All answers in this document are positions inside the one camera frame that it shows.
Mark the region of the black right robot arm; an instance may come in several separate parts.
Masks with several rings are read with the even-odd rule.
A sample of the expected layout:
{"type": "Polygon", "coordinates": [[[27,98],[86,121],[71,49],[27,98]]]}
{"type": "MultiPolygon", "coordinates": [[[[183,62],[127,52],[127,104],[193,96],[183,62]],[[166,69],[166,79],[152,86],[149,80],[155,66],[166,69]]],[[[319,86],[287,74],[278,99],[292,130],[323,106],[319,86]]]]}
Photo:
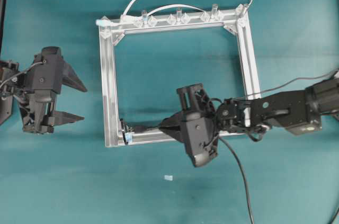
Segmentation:
{"type": "Polygon", "coordinates": [[[285,128],[295,136],[320,131],[323,116],[338,115],[338,70],[320,79],[302,90],[225,99],[218,107],[201,83],[178,88],[182,109],[158,128],[183,143],[193,166],[201,167],[217,157],[222,131],[248,135],[254,142],[272,127],[285,128]]]}

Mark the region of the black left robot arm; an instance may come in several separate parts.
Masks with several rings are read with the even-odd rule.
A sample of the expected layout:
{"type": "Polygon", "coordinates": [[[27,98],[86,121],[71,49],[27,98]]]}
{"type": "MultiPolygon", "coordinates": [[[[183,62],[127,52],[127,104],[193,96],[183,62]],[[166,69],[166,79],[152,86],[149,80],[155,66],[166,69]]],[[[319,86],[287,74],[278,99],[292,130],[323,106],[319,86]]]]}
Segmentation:
{"type": "Polygon", "coordinates": [[[1,98],[16,99],[24,132],[53,133],[55,126],[84,120],[82,116],[56,110],[57,95],[63,85],[87,91],[62,55],[36,55],[32,65],[23,71],[17,65],[11,67],[10,62],[2,62],[1,71],[1,98]]]}

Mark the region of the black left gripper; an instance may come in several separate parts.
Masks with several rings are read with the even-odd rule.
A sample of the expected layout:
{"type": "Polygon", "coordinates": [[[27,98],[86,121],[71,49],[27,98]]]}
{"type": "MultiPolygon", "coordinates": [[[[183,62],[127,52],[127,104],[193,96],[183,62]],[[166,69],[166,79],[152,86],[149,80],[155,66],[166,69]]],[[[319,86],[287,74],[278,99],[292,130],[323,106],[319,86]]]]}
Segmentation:
{"type": "Polygon", "coordinates": [[[28,133],[53,133],[53,126],[75,123],[84,117],[54,111],[61,86],[66,85],[81,92],[87,88],[72,66],[60,54],[39,54],[23,73],[22,93],[19,94],[23,131],[28,133]]]}

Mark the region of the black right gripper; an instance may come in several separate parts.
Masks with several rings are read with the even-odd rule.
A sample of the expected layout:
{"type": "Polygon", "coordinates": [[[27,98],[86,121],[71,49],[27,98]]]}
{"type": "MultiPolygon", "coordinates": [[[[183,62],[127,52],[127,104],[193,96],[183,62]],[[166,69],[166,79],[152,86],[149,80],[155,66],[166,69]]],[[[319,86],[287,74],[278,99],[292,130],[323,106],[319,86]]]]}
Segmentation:
{"type": "MultiPolygon", "coordinates": [[[[212,119],[215,125],[215,108],[209,101],[209,97],[202,84],[190,85],[176,90],[179,95],[182,111],[165,118],[160,123],[159,130],[180,143],[184,143],[183,127],[187,121],[199,118],[212,119]]],[[[215,125],[216,152],[218,147],[219,132],[215,125]]]]}

